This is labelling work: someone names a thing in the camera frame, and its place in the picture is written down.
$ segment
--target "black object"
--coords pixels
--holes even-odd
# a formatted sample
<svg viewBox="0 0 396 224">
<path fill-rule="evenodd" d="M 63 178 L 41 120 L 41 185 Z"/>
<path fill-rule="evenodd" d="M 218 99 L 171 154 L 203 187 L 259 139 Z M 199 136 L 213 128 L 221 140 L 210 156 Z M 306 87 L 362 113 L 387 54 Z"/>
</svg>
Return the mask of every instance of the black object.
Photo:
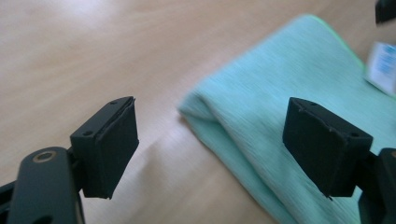
<svg viewBox="0 0 396 224">
<path fill-rule="evenodd" d="M 134 97 L 112 101 L 71 135 L 72 147 L 40 149 L 0 188 L 0 223 L 84 223 L 78 192 L 111 198 L 138 146 Z"/>
<path fill-rule="evenodd" d="M 396 18 L 396 0 L 379 0 L 375 4 L 375 23 L 383 23 Z"/>
<path fill-rule="evenodd" d="M 283 142 L 326 197 L 356 186 L 362 223 L 396 223 L 396 149 L 371 153 L 373 137 L 316 103 L 290 98 Z"/>
</svg>

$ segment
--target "mint green towel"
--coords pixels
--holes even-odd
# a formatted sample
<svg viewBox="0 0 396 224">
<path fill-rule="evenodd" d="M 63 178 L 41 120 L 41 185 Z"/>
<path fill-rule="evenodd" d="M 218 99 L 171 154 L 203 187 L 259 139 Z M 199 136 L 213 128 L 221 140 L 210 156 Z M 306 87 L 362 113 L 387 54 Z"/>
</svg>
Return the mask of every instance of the mint green towel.
<svg viewBox="0 0 396 224">
<path fill-rule="evenodd" d="M 396 102 L 321 19 L 304 15 L 202 81 L 179 107 L 196 136 L 281 223 L 359 223 L 353 198 L 325 198 L 282 143 L 291 96 L 319 103 L 396 147 Z"/>
</svg>

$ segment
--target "wood grain surface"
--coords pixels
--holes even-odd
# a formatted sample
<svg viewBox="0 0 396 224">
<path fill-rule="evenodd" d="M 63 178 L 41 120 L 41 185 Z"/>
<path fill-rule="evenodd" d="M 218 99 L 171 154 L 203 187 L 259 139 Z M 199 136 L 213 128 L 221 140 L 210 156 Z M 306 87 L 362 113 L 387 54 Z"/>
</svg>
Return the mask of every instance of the wood grain surface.
<svg viewBox="0 0 396 224">
<path fill-rule="evenodd" d="M 87 223 L 274 223 L 202 146 L 176 107 L 202 78 L 299 14 L 327 21 L 366 61 L 394 43 L 373 0 L 42 0 L 0 2 L 0 185 L 107 102 L 132 95 L 140 146 Z"/>
</svg>

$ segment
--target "microfiber cloth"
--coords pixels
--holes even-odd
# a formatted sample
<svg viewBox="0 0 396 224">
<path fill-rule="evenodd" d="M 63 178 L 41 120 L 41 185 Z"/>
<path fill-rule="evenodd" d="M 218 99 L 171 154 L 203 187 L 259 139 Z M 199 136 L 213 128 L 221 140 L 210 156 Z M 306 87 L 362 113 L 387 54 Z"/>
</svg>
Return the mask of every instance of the microfiber cloth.
<svg viewBox="0 0 396 224">
<path fill-rule="evenodd" d="M 179 111 L 196 136 L 281 223 L 359 223 L 352 198 L 328 199 L 282 142 L 290 97 L 316 102 L 396 147 L 396 102 L 364 80 L 364 64 L 321 19 L 303 15 L 213 76 Z"/>
</svg>

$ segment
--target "light wood surface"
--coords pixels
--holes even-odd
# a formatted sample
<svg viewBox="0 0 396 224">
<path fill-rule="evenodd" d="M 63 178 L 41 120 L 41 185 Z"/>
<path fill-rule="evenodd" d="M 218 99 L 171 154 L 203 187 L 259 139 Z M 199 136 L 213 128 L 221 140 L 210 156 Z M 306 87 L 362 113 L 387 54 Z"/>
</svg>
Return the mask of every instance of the light wood surface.
<svg viewBox="0 0 396 224">
<path fill-rule="evenodd" d="M 43 0 L 0 2 L 0 185 L 105 103 L 136 97 L 141 144 L 88 223 L 273 223 L 179 118 L 200 79 L 302 13 L 327 21 L 366 61 L 394 43 L 372 0 Z"/>
</svg>

